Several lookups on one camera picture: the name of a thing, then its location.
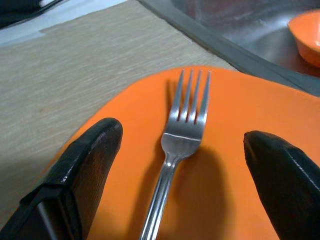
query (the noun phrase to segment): metal fork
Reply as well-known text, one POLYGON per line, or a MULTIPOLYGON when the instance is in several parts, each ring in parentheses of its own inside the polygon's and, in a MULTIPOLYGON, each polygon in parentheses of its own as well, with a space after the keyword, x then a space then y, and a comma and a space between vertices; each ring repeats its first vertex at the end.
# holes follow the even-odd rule
POLYGON ((188 112, 192 78, 193 70, 190 72, 186 96, 180 112, 180 99, 184 80, 184 69, 182 70, 168 122, 161 138, 165 160, 153 193, 140 240, 156 239, 175 170, 181 160, 191 156, 198 149, 203 137, 207 120, 211 72, 207 74, 202 103, 197 117, 197 99, 201 71, 198 73, 191 110, 188 112))

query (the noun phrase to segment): white surface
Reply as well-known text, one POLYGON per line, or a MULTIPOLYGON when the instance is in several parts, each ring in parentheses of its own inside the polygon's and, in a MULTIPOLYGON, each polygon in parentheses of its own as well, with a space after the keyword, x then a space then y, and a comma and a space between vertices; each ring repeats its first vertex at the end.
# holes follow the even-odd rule
MULTIPOLYGON (((126 0, 66 0, 44 14, 0 30, 0 48, 43 36, 40 31, 51 26, 125 2, 126 0)), ((52 0, 43 0, 44 6, 52 0)))

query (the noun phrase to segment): orange tray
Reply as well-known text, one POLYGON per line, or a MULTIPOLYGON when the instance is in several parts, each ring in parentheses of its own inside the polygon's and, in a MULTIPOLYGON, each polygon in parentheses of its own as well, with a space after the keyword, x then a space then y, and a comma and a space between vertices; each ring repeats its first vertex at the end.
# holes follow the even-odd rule
MULTIPOLYGON (((278 239, 246 166, 244 133, 276 134, 319 166, 319 98, 236 71, 209 66, 184 69, 185 76, 191 69, 212 71, 208 117, 201 148, 179 165, 174 176, 157 239, 278 239)), ((113 117, 123 125, 121 148, 88 240, 139 238, 165 159, 160 137, 181 70, 163 71, 131 85, 91 117, 57 154, 55 159, 102 118, 113 117)))

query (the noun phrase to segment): black object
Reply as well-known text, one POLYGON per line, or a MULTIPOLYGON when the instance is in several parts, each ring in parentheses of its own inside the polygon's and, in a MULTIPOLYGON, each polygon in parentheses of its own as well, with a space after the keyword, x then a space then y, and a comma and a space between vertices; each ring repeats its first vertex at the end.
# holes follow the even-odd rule
POLYGON ((320 168, 299 148, 261 131, 244 135, 247 166, 281 240, 320 239, 320 168))
POLYGON ((53 0, 41 6, 41 0, 0 0, 0 28, 33 19, 63 0, 53 0))
POLYGON ((85 240, 122 133, 116 119, 105 118, 71 143, 20 201, 0 240, 85 240))

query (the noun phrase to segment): stainless steel sink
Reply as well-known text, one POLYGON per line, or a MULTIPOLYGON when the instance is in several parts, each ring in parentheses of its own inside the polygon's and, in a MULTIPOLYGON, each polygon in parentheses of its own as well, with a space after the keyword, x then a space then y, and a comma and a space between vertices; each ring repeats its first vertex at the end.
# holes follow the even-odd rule
POLYGON ((320 68, 299 55, 287 23, 320 0, 140 0, 239 70, 320 96, 320 68))

